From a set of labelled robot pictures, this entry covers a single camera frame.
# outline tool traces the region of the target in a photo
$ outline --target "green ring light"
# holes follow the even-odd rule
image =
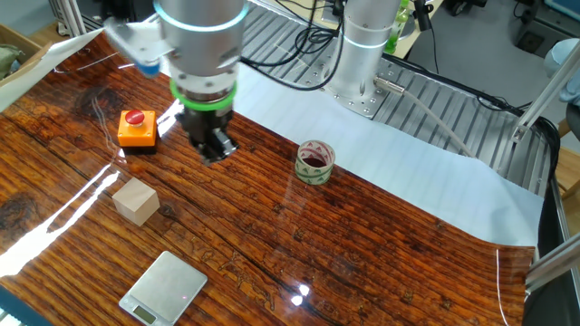
[[[234,102],[234,98],[236,97],[237,92],[237,81],[234,82],[234,88],[232,89],[232,92],[230,92],[229,95],[224,100],[215,103],[201,103],[189,100],[188,98],[183,96],[183,94],[179,93],[178,85],[173,80],[169,81],[169,89],[171,90],[171,94],[173,94],[173,97],[178,99],[188,109],[198,111],[222,110],[230,106]]]

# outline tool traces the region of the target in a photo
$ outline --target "white tube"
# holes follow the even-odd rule
[[[425,104],[423,104],[423,102],[421,102],[415,95],[409,93],[408,91],[403,91],[402,94],[404,96],[407,96],[411,101],[413,101],[413,103],[415,103],[418,107],[420,107],[420,109],[423,110],[428,116],[434,119],[437,122],[437,124],[443,130],[445,130],[445,132],[447,132],[447,134],[451,137],[451,139],[455,141],[456,145],[458,145],[465,152],[467,156],[469,156],[470,158],[476,158],[476,156],[473,155],[471,150],[469,150],[468,147],[463,143],[463,141],[461,141],[461,139],[455,134],[455,132],[453,132],[453,130],[451,130],[451,128],[449,128],[445,124],[445,122],[439,119],[438,116],[436,116],[433,112],[431,112],[431,110]]]

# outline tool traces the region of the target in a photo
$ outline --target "orange button base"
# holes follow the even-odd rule
[[[129,111],[121,112],[121,121],[119,122],[119,145],[122,147],[151,147],[155,146],[157,136],[157,123],[155,111],[144,110],[145,120],[139,127],[130,125],[125,120],[125,115]]]

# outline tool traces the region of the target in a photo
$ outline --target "red button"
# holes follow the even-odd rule
[[[131,125],[138,125],[145,120],[145,114],[140,110],[131,110],[125,114],[125,121]]]

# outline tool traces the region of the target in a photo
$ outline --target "cardboard box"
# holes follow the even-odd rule
[[[17,58],[21,64],[20,69],[2,79],[0,81],[0,87],[32,70],[52,46],[51,43],[48,43],[45,47],[42,47],[29,40],[26,36],[2,24],[0,24],[0,44],[14,45],[23,52]]]

